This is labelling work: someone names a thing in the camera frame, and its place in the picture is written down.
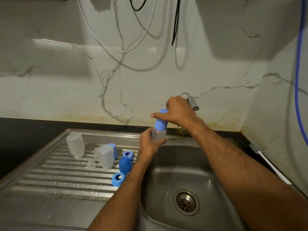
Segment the drain strainer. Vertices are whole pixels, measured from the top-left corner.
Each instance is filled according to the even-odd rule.
[[[198,197],[188,189],[180,189],[175,192],[173,202],[177,210],[186,216],[197,214],[200,208]]]

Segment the faucet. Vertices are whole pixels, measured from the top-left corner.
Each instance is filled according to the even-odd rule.
[[[187,100],[187,103],[192,107],[194,111],[199,110],[199,106],[197,105],[197,102],[194,97],[188,96],[186,100]],[[187,134],[188,134],[187,130],[181,127],[180,135],[187,135]]]

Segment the marble wall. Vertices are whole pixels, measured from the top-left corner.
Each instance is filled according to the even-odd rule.
[[[136,14],[128,0],[81,3],[97,37],[126,50],[153,1]],[[149,114],[170,96],[192,95],[211,128],[241,131],[266,67],[297,36],[274,47],[294,6],[299,0],[182,0],[171,46],[176,0],[157,0],[144,41],[114,54],[96,42],[76,0],[0,0],[0,116],[151,126]]]
[[[276,47],[293,32],[298,33],[300,7],[290,9]],[[242,133],[259,145],[264,155],[308,196],[308,147],[301,135],[294,102],[297,39],[270,61],[249,109]],[[299,107],[308,134],[308,30],[305,29],[299,73]]]

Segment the blue hose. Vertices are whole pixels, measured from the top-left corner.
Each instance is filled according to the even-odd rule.
[[[299,112],[299,105],[298,105],[298,78],[299,78],[299,68],[301,64],[301,50],[302,50],[302,40],[303,40],[303,34],[304,34],[304,28],[305,28],[305,19],[306,19],[306,0],[302,0],[301,22],[299,26],[299,33],[298,33],[298,39],[297,39],[294,91],[295,91],[295,111],[296,111],[298,125],[301,130],[302,136],[306,142],[306,145],[308,146],[308,138],[305,133],[305,129],[303,127],[302,118]]]

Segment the clear plastic bottle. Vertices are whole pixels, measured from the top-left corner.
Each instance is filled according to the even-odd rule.
[[[76,159],[83,157],[84,155],[84,143],[81,133],[70,133],[66,137],[68,149]]]
[[[103,170],[110,170],[114,163],[113,147],[105,144],[97,149],[97,156],[99,158],[99,164]]]
[[[168,110],[167,109],[161,109],[159,112],[160,113],[166,113],[166,112],[168,112]],[[152,130],[152,134],[151,134],[151,138],[152,138],[153,141],[158,141],[158,140],[166,137],[167,125],[168,125],[167,121],[164,121],[164,120],[161,120],[161,119],[156,120],[155,126],[154,126],[154,128]]]

